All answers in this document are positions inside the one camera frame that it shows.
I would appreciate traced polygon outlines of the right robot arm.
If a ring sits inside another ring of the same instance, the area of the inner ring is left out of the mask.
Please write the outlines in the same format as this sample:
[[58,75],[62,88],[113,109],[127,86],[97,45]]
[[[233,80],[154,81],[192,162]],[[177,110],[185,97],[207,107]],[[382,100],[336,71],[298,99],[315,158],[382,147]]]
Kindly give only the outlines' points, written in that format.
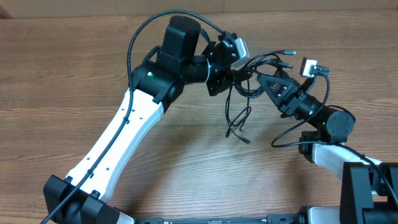
[[260,75],[258,81],[283,117],[295,116],[315,131],[304,131],[293,146],[341,180],[337,207],[309,206],[296,215],[269,215],[267,223],[397,223],[397,163],[371,159],[346,145],[356,118],[347,109],[309,95],[317,72],[297,83],[288,75]]

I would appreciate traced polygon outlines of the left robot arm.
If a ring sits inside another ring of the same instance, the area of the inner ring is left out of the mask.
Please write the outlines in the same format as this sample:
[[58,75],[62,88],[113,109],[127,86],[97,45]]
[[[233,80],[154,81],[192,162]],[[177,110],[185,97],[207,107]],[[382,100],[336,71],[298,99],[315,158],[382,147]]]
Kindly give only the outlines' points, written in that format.
[[200,55],[198,39],[208,34],[205,19],[182,10],[170,12],[161,45],[137,67],[127,70],[128,89],[114,118],[89,153],[64,178],[51,176],[44,185],[47,221],[55,223],[134,223],[109,205],[126,164],[148,131],[182,94],[184,86],[204,83],[211,96],[245,80],[238,67],[249,60],[245,41],[219,30]]

